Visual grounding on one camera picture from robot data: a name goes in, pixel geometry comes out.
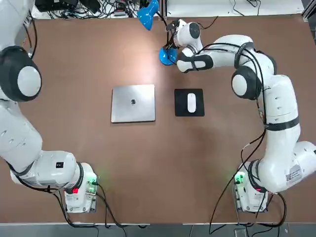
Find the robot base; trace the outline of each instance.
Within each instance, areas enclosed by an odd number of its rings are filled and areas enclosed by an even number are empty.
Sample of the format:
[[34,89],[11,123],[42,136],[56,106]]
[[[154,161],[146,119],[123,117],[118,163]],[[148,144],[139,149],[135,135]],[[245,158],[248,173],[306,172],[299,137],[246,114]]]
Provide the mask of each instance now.
[[239,212],[256,213],[258,211],[264,212],[267,209],[268,192],[261,193],[251,186],[248,172],[244,167],[235,176],[233,194],[236,210]]
[[83,167],[83,180],[78,189],[73,189],[72,194],[65,192],[66,208],[68,213],[96,212],[98,186],[92,183],[98,182],[97,175],[87,163],[81,163]]

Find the gray floor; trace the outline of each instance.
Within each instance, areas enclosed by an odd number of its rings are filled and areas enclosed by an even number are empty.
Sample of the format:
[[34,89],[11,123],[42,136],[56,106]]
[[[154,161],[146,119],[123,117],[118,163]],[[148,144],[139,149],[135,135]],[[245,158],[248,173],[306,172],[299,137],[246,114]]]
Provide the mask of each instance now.
[[[189,237],[191,225],[150,225],[145,229],[138,226],[126,227],[127,237]],[[212,234],[213,237],[234,237],[235,229],[243,229],[236,225],[227,225]],[[257,231],[267,228],[255,225],[248,228],[249,236]],[[106,230],[99,227],[99,237],[124,237],[124,232],[118,227]],[[1,237],[97,237],[96,229],[74,229],[67,225],[27,225],[27,226],[0,226]],[[195,225],[191,237],[207,237],[207,225]],[[259,234],[260,237],[277,237],[277,229]],[[280,228],[280,237],[314,237],[316,236],[315,224],[284,224]]]

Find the black cable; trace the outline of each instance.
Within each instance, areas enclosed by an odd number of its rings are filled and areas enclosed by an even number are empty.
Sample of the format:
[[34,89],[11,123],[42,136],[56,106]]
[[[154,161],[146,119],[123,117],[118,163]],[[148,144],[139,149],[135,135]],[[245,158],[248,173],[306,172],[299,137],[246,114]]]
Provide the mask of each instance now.
[[50,14],[52,14],[53,15],[53,19],[55,19],[55,18],[63,18],[62,16],[58,16],[54,11],[51,11],[50,12]]
[[260,7],[261,7],[261,1],[260,0],[247,0],[247,2],[250,3],[254,8],[256,8],[258,6],[258,2],[259,2],[258,13],[257,13],[257,16],[259,16],[259,10],[260,10]]
[[135,11],[137,12],[137,10],[136,10],[136,8],[135,8],[135,7],[136,7],[136,4],[135,4],[133,1],[131,1],[131,0],[127,0],[127,3],[128,3],[128,2],[131,3],[131,7],[132,7],[133,11],[134,11],[134,12],[135,12]]
[[[254,66],[254,69],[255,69],[255,74],[258,76],[258,70],[257,70],[257,66],[256,64],[253,62],[252,59],[250,59],[253,63],[253,66]],[[261,74],[261,79],[262,79],[262,85],[263,85],[263,88],[262,88],[262,93],[263,93],[263,104],[264,104],[264,118],[266,117],[266,106],[265,106],[265,95],[264,95],[264,81],[263,81],[263,75],[262,75],[262,71],[261,71],[261,67],[259,65],[259,62],[258,60],[255,58],[257,64],[258,64],[258,67],[259,67],[259,70],[260,70],[260,74]],[[258,112],[260,113],[260,106],[259,106],[259,101],[258,101],[258,90],[256,90],[256,104],[257,104],[257,109],[258,109]],[[242,158],[242,153],[243,153],[243,150],[248,146],[246,145],[244,148],[242,148],[241,152],[240,152],[240,158],[241,158],[241,161],[243,162],[243,158]],[[245,170],[249,173],[249,170],[247,169],[247,167],[245,166],[245,164],[243,163],[243,166],[245,168]],[[260,180],[258,177],[256,177],[255,175],[252,174],[251,172],[251,176],[257,180]]]
[[[224,48],[206,48],[206,49],[204,49],[204,51],[224,51],[224,52],[230,52],[229,50],[224,49]],[[245,54],[243,54],[243,53],[242,53],[241,55],[244,56],[244,57],[246,57],[246,58],[248,58],[248,59],[252,62],[253,66],[254,66],[254,69],[255,69],[255,74],[258,75],[258,70],[257,70],[256,64],[254,63],[254,60],[251,59],[248,55],[245,55]],[[260,108],[259,108],[258,98],[256,98],[256,101],[257,101],[257,108],[260,109]],[[253,142],[256,142],[256,141],[257,141],[257,140],[254,140],[254,141],[248,143],[244,148],[246,148],[248,145],[250,145],[250,144],[252,144]]]
[[267,203],[266,208],[263,210],[263,212],[268,209],[268,206],[270,205],[270,202],[272,201],[273,196],[274,196],[274,194],[271,194],[271,197],[270,197],[270,199],[269,199],[269,201],[268,201],[268,203]]
[[[116,1],[114,3],[110,2],[110,0],[104,0],[102,3],[100,2],[100,9],[99,9],[99,14],[98,15],[94,15],[89,9],[87,9],[86,7],[83,7],[82,4],[80,3],[80,7],[76,8],[75,10],[65,10],[64,13],[62,14],[62,18],[76,18],[76,19],[94,19],[94,18],[108,18],[111,17],[111,14],[114,13],[115,11],[115,5],[116,5]],[[111,8],[109,10],[109,13],[106,13],[106,7],[108,5],[111,5]]]
[[[244,147],[241,149],[241,152],[240,152],[241,162],[242,162],[242,164],[243,164],[243,167],[245,168],[245,170],[246,170],[248,173],[249,173],[249,170],[248,170],[248,168],[246,167],[245,162],[243,162],[242,153],[243,153],[244,149],[245,149],[247,146],[251,145],[252,143],[254,143],[254,142],[258,141],[258,140],[259,140],[259,139],[257,138],[256,140],[253,140],[252,142],[248,143],[246,146],[244,146]],[[254,176],[253,174],[252,174],[252,177],[254,177],[255,179],[259,180],[259,178],[256,177],[256,176]]]
[[206,30],[206,29],[210,28],[210,27],[214,24],[214,22],[217,20],[217,18],[218,18],[218,16],[215,17],[215,19],[212,21],[212,23],[211,23],[209,26],[207,26],[207,27],[204,27],[200,22],[197,22],[197,24],[198,24],[199,26],[201,26],[201,28],[202,28],[203,30]]
[[134,17],[133,11],[132,11],[132,9],[129,6],[128,1],[126,1],[126,4],[123,4],[123,3],[120,2],[119,5],[120,5],[120,7],[122,9],[124,9],[124,11],[128,15],[128,17],[130,17],[130,18]]
[[[103,197],[104,197],[104,199],[105,199],[105,198],[106,198],[106,196],[105,196],[105,191],[104,191],[103,187],[100,186],[100,188],[101,188],[101,190],[102,190]],[[105,226],[105,228],[110,229],[111,226],[108,226],[108,225],[107,225],[107,216],[108,216],[108,208],[107,208],[107,206],[105,205],[105,219],[104,219],[105,221],[104,221],[104,226]]]
[[54,17],[51,15],[50,11],[48,11],[47,14],[50,16],[50,19],[54,19]]
[[128,17],[133,17],[133,14],[131,14],[130,10],[127,9],[126,5],[121,2],[115,2],[116,3],[116,10],[123,10]]
[[239,223],[240,226],[245,226],[245,227],[252,227],[254,225],[254,223],[247,223],[247,224],[242,224]]
[[126,5],[127,5],[127,9],[126,10],[128,10],[128,12],[130,12],[131,17],[134,17],[134,15],[137,17],[137,14],[135,13],[135,11],[136,11],[135,6],[133,7],[133,2],[127,0],[126,1]]
[[[97,185],[102,189],[102,191],[104,191],[103,187],[102,187],[99,183],[98,183]],[[98,196],[99,198],[101,198],[101,200],[104,202],[105,206],[106,206],[107,209],[109,210],[109,213],[110,213],[110,215],[111,215],[111,217],[112,217],[114,223],[115,223],[118,227],[120,227],[120,228],[125,228],[125,227],[127,227],[127,225],[121,225],[121,224],[115,219],[114,214],[113,214],[112,210],[110,209],[110,206],[109,206],[109,204],[108,204],[106,198],[105,198],[105,197],[103,198],[103,197],[102,197],[100,194],[98,194],[98,193],[97,193],[97,196]]]
[[241,16],[245,16],[245,15],[242,14],[240,11],[237,11],[237,10],[235,9],[235,6],[236,6],[236,0],[234,0],[233,11],[237,12],[237,13],[240,14]]
[[265,200],[266,193],[267,193],[267,192],[265,192],[265,193],[263,194],[262,201],[261,201],[260,206],[259,206],[259,208],[258,208],[258,211],[257,211],[257,213],[256,213],[256,220],[257,220],[257,217],[258,217],[259,211],[260,211],[260,209],[261,209],[261,207],[262,207],[263,201]]
[[33,59],[33,57],[35,55],[35,52],[36,52],[36,49],[37,49],[37,46],[38,46],[38,31],[36,29],[35,19],[33,18],[31,11],[29,11],[29,14],[30,14],[30,17],[31,17],[31,22],[33,24],[34,34],[35,34],[35,45],[34,45],[33,53],[31,55],[31,59]]
[[255,235],[260,234],[260,233],[268,232],[268,231],[270,231],[270,230],[272,230],[272,227],[271,227],[270,229],[268,229],[268,230],[265,230],[265,231],[256,232],[256,233],[254,233],[251,237],[254,237]]
[[[169,45],[169,32],[167,32],[167,44],[165,45],[165,47],[167,47],[167,45]],[[167,54],[168,60],[169,60],[173,65],[177,65],[177,64],[176,64],[175,62],[173,62],[173,61],[171,60],[171,58],[169,57],[168,50],[169,50],[169,49],[166,49],[166,54]]]
[[224,225],[222,225],[222,226],[220,226],[220,227],[214,229],[214,230],[210,233],[210,235],[213,234],[214,232],[220,230],[221,228],[223,228],[223,227],[226,226],[226,225],[227,225],[227,224],[224,224]]
[[277,195],[282,199],[283,206],[284,206],[282,219],[276,225],[274,225],[274,224],[261,224],[261,223],[259,223],[259,225],[265,226],[265,227],[272,227],[272,228],[280,227],[281,225],[283,225],[283,223],[284,223],[284,221],[286,219],[286,214],[287,214],[286,201],[285,201],[284,197],[282,196],[282,194],[278,193]]
[[[265,135],[266,135],[266,130],[264,130],[263,133],[259,136],[259,137],[261,138],[260,142],[258,143],[258,145],[256,146],[256,148],[252,151],[252,153],[247,157],[247,159],[245,160],[245,162],[247,162],[247,161],[252,157],[252,155],[257,151],[257,149],[260,147],[260,145],[261,145],[261,143],[262,143],[262,141],[263,141]],[[217,202],[216,202],[216,204],[215,204],[215,207],[214,207],[214,210],[213,210],[213,213],[212,213],[212,217],[211,217],[211,220],[210,220],[210,222],[209,222],[209,230],[208,230],[209,234],[211,234],[211,231],[210,231],[210,230],[211,230],[211,226],[212,226],[212,221],[213,221],[214,214],[215,214],[215,211],[216,211],[216,209],[217,209],[218,203],[220,202],[222,196],[224,195],[224,193],[225,193],[227,187],[229,186],[229,184],[231,183],[231,181],[234,179],[235,175],[241,170],[241,168],[242,168],[242,165],[241,165],[241,166],[237,169],[237,171],[233,174],[233,176],[231,177],[231,179],[230,179],[229,182],[227,183],[226,187],[225,187],[224,190],[222,191],[221,195],[219,196],[219,198],[218,198],[218,200],[217,200]]]
[[97,230],[97,237],[99,237],[99,228],[98,228],[98,225],[82,225],[82,224],[74,224],[70,219],[69,217],[67,216],[67,213],[64,209],[64,206],[63,206],[63,203],[62,203],[62,200],[59,199],[59,197],[56,195],[56,194],[53,194],[54,197],[56,197],[58,203],[59,203],[59,206],[60,206],[60,209],[64,215],[64,218],[66,220],[66,222],[68,223],[68,225],[70,225],[71,227],[73,228],[94,228]]
[[32,190],[36,190],[36,191],[40,191],[40,192],[45,192],[45,193],[49,193],[51,194],[50,190],[57,190],[57,189],[51,189],[49,186],[47,186],[47,188],[35,188],[31,185],[29,185],[28,183],[24,182],[24,180],[22,180],[19,176],[16,176],[17,180],[19,180],[19,182],[24,185],[25,187],[32,189]]
[[246,234],[247,234],[247,237],[249,237],[248,226],[246,226]]
[[59,15],[60,15],[63,19],[68,19],[68,16],[66,15],[66,12],[65,12],[65,11],[59,10]]
[[[229,45],[229,46],[234,46],[234,47],[237,47],[237,48],[240,48],[239,45],[236,45],[236,44],[230,44],[230,43],[212,43],[212,44],[208,44],[206,45],[205,47],[203,47],[197,54],[200,54],[203,50],[206,50],[207,47],[210,47],[212,45]],[[247,52],[250,56],[252,56],[252,59],[251,61],[255,61],[259,67],[259,71],[260,71],[260,74],[261,74],[261,79],[262,79],[262,87],[264,88],[264,81],[263,81],[263,74],[262,74],[262,70],[261,70],[261,67],[260,67],[260,64],[258,62],[258,60],[254,57],[254,55],[248,50],[248,49],[245,49],[244,50],[245,52]],[[263,91],[263,106],[264,106],[264,124],[266,124],[266,106],[265,106],[265,94],[264,94],[264,91]],[[212,213],[212,217],[211,217],[211,220],[210,220],[210,226],[209,226],[209,234],[211,233],[210,232],[210,229],[211,229],[211,224],[212,224],[212,221],[213,221],[213,217],[214,217],[214,214],[215,214],[215,211],[216,211],[216,208],[218,206],[218,203],[220,201],[220,199],[222,198],[222,196],[224,195],[224,192],[226,191],[227,187],[229,186],[229,184],[231,183],[231,181],[234,179],[235,175],[237,174],[237,172],[244,166],[244,164],[248,161],[248,159],[255,153],[255,151],[259,148],[259,146],[261,145],[262,141],[263,141],[263,138],[264,138],[264,135],[266,134],[266,130],[264,130],[264,132],[262,133],[261,136],[259,136],[256,140],[260,139],[260,142],[259,144],[257,145],[257,147],[253,150],[253,152],[249,155],[249,157],[242,163],[242,165],[239,167],[239,169],[236,171],[236,173],[232,176],[232,178],[230,179],[230,181],[228,182],[228,184],[226,185],[226,187],[224,188],[223,192],[221,193],[220,197],[218,198],[216,204],[215,204],[215,208],[213,210],[213,213]]]
[[168,0],[165,0],[164,1],[164,13],[165,13],[166,17],[168,16],[167,4],[168,4]]
[[156,14],[162,19],[162,21],[164,22],[164,25],[167,26],[167,22],[166,20],[162,17],[162,15],[159,12],[156,12]]
[[31,41],[31,37],[30,37],[29,31],[28,31],[28,28],[25,26],[25,24],[23,24],[23,27],[26,31],[27,36],[28,36],[30,48],[32,48],[32,41]]
[[124,235],[125,235],[125,237],[127,237],[126,230],[125,230],[124,228],[122,228],[122,230],[124,231]]

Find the green indicator light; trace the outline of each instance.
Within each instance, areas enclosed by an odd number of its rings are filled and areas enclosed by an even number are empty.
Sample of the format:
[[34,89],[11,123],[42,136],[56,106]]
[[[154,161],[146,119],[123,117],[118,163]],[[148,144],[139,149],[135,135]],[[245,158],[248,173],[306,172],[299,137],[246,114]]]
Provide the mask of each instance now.
[[243,183],[243,178],[245,176],[245,173],[244,172],[238,172],[236,175],[235,175],[235,183],[236,184],[242,184]]

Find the blue object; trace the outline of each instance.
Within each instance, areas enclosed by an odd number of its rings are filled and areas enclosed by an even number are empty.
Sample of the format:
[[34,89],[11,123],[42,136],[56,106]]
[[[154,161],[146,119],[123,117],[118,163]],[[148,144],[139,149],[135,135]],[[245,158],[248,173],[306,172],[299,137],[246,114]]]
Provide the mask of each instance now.
[[175,64],[177,59],[177,50],[175,48],[170,48],[165,50],[163,47],[159,51],[159,60],[162,64],[170,66]]
[[151,30],[154,21],[154,15],[159,9],[158,0],[152,0],[147,7],[141,8],[137,12],[137,17],[139,21],[147,30]]

